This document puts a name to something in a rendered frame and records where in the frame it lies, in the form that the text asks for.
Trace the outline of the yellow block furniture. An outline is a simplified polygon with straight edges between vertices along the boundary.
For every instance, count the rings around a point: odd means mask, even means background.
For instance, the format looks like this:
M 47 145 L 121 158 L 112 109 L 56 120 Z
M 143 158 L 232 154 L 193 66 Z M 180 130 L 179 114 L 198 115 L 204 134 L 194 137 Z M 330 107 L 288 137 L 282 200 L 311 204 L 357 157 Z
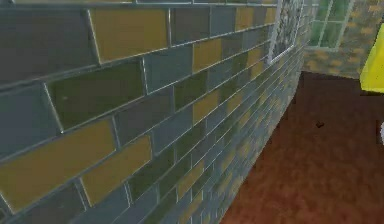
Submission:
M 360 85 L 362 90 L 384 93 L 384 23 L 380 25 L 363 67 Z

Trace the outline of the white framed wall picture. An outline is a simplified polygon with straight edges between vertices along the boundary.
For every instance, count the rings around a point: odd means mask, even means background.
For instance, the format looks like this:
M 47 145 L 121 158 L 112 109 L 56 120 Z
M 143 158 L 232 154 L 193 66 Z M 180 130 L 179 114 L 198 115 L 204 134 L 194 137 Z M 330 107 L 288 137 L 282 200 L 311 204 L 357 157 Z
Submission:
M 272 64 L 294 46 L 304 0 L 278 0 L 267 62 Z

